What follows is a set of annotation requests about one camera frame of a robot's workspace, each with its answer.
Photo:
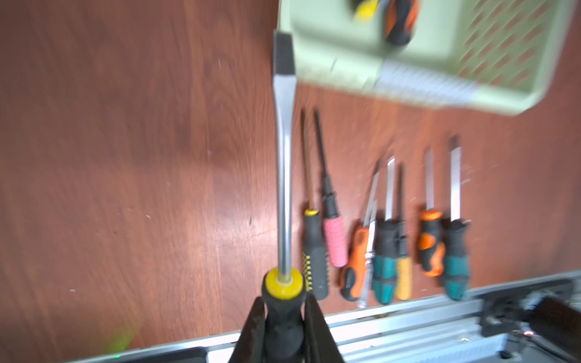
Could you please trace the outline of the red black screwdriver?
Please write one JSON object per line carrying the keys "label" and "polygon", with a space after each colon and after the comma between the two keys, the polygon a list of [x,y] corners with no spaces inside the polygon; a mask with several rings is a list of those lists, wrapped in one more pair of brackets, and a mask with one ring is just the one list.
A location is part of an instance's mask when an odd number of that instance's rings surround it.
{"label": "red black screwdriver", "polygon": [[410,43],[419,10],[420,1],[417,0],[389,2],[384,17],[384,34],[391,45],[404,47]]}

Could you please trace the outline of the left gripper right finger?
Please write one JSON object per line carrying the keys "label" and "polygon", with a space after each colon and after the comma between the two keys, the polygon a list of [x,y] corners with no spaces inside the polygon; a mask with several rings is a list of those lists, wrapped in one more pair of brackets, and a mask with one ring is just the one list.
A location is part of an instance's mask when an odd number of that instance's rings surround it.
{"label": "left gripper right finger", "polygon": [[304,355],[308,363],[345,363],[316,298],[307,294],[304,306]]}

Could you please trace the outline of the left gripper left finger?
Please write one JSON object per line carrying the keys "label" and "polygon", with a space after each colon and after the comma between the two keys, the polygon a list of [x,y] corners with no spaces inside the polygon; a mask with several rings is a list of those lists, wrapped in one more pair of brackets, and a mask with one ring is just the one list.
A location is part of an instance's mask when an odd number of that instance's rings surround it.
{"label": "left gripper left finger", "polygon": [[254,300],[245,325],[228,363],[261,363],[266,331],[265,303],[261,296]]}

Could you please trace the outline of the large green black screwdriver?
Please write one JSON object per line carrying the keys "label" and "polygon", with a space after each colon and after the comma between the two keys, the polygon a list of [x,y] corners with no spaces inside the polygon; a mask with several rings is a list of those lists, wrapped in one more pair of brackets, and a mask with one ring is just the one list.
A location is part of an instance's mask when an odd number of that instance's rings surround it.
{"label": "large green black screwdriver", "polygon": [[461,145],[452,136],[450,146],[450,211],[444,231],[443,287],[447,296],[462,301],[469,288],[471,269],[464,236],[470,222],[461,217]]}

